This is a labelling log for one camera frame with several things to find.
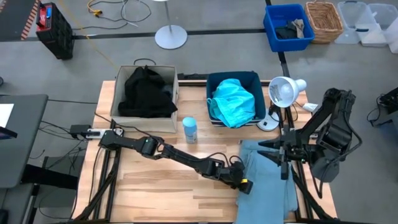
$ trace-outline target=wooden table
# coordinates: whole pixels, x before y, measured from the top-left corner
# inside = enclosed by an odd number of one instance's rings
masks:
[[[113,100],[114,81],[105,81],[99,95],[96,112],[110,119],[109,111]],[[263,87],[266,102],[269,102],[268,89]],[[303,105],[307,102],[305,92],[301,92],[297,100]],[[167,143],[197,157],[206,157],[214,152],[223,152],[228,157],[239,154],[241,139],[274,139],[279,130],[261,131],[257,126],[229,129],[211,125],[206,108],[204,87],[180,87],[178,98],[178,132],[176,134],[152,133],[162,136]],[[311,114],[296,106],[298,120],[296,128],[301,128]],[[182,129],[182,119],[193,116],[198,122],[198,144],[186,144]],[[109,128],[109,123],[97,116],[94,128]],[[127,137],[139,138],[140,133],[129,132]],[[99,154],[95,167],[93,195],[98,188],[104,149]],[[91,188],[91,179],[95,155],[98,151],[98,140],[89,143],[80,183],[76,210],[77,217],[87,206]],[[312,183],[311,173],[304,165],[309,191],[318,198]],[[306,217],[302,195],[297,189],[298,201],[302,217]],[[235,205],[237,190],[214,180],[204,179],[193,169],[168,159],[152,161],[130,149],[122,149],[118,181],[114,195],[112,222],[233,222],[236,218]],[[105,193],[101,203],[99,217],[104,217],[106,200]],[[336,217],[335,206],[328,184],[323,185],[323,199],[318,203],[331,216]],[[289,220],[294,220],[291,213]]]

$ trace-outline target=blue plastic tub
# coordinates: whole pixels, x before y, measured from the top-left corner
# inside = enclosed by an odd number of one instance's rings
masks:
[[[241,82],[242,87],[254,96],[254,109],[256,110],[256,115],[244,126],[255,125],[264,119],[266,117],[266,104],[264,101],[264,94],[262,93],[261,81],[256,72],[220,72],[209,74],[206,83],[206,98],[213,98],[213,92],[216,91],[218,85],[229,78],[238,79]],[[207,110],[210,121],[213,125],[225,126],[222,121],[210,115],[208,103]]]
[[[295,19],[303,19],[304,21],[304,38],[278,39],[275,28],[286,26],[288,22]],[[299,4],[267,6],[263,23],[273,52],[304,50],[315,38],[315,34],[308,22],[308,17],[305,15],[303,7]]]

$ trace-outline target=blue cloth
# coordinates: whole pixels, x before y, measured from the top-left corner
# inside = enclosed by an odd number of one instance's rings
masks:
[[[290,211],[296,211],[297,196],[292,175],[280,179],[280,167],[257,151],[273,151],[258,145],[259,141],[244,140],[240,157],[246,166],[245,178],[253,181],[250,194],[239,193],[236,201],[236,224],[282,224]]]
[[[229,128],[239,128],[256,115],[253,94],[246,91],[235,78],[222,81],[207,103],[210,115]]]

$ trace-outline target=floor lamp base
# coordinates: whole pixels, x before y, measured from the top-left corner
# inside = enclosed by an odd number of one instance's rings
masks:
[[[171,32],[169,26],[163,26],[155,34],[156,44],[163,49],[177,49],[187,41],[188,35],[185,29],[176,25],[171,27]]]

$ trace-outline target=black garment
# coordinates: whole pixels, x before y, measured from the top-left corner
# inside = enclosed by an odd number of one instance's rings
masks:
[[[120,102],[121,116],[140,118],[169,118],[177,110],[163,78],[156,72],[136,68],[124,84],[126,100]]]
[[[297,28],[291,22],[284,27],[276,27],[275,32],[278,39],[297,39]]]

